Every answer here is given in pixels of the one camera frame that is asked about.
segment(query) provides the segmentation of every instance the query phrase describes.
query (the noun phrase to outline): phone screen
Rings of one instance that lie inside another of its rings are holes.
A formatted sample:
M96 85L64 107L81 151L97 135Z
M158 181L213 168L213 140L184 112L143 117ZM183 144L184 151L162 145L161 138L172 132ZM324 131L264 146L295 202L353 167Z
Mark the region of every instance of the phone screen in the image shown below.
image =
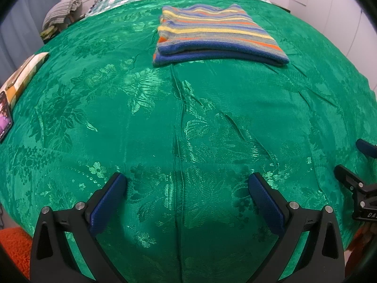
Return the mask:
M11 112L5 92L0 93L0 142L2 142L13 125Z

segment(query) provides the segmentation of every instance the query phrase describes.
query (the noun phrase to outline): folded striped sweater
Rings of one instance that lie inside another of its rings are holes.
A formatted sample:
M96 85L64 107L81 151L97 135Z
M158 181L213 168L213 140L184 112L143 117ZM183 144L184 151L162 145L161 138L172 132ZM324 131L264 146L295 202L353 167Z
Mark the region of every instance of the folded striped sweater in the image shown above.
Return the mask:
M153 64L240 58L281 66L289 59L276 41L237 4L163 7Z

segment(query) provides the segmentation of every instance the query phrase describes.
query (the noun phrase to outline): patterned cushion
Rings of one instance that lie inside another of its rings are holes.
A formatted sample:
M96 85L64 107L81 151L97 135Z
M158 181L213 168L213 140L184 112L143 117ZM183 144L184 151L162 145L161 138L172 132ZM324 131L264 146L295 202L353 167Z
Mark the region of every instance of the patterned cushion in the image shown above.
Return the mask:
M11 110L47 58L48 52L30 56L0 88L0 92L5 91Z

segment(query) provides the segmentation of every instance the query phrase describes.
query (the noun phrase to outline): black clamp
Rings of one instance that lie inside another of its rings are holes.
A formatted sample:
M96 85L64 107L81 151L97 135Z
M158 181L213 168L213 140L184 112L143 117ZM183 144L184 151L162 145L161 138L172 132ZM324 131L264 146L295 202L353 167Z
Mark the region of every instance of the black clamp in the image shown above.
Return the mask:
M30 260L32 283L127 283L95 238L123 199L126 186L125 176L115 173L88 202L78 202L69 210L53 211L48 206L41 210ZM341 283L343 246L332 207L315 211L288 203L259 173L249 177L248 188L279 240L247 283ZM305 231L310 233L295 271L279 280ZM80 272L65 232L72 232L95 280Z
M115 173L86 203L78 202L63 211L42 208L31 248L32 283L127 283L95 238L105 229L126 187L125 176ZM81 273L65 232L73 234L95 281Z
M317 211L301 208L294 201L288 203L260 173L249 177L248 188L271 232L279 239L247 283L343 282L342 238L331 206ZM309 235L294 272L279 280L302 232L307 231Z
M356 147L366 156L377 158L377 146L359 139ZM343 165L334 169L336 179L352 192L354 211L352 218L364 222L377 222L377 183L367 185Z

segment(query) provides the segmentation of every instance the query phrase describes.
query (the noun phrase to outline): bed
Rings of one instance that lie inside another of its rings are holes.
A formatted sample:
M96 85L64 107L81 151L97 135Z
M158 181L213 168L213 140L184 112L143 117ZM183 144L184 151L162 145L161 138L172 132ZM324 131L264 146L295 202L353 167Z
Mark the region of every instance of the bed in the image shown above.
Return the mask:
M153 68L162 6L197 3L239 4L290 63ZM115 171L127 195L98 240L132 283L246 282L277 239L250 199L252 172L302 207L331 205L345 247L358 229L333 169L372 181L355 142L377 142L375 95L322 34L268 0L100 0L40 52L50 57L0 146L0 200L29 234L42 207L86 201Z

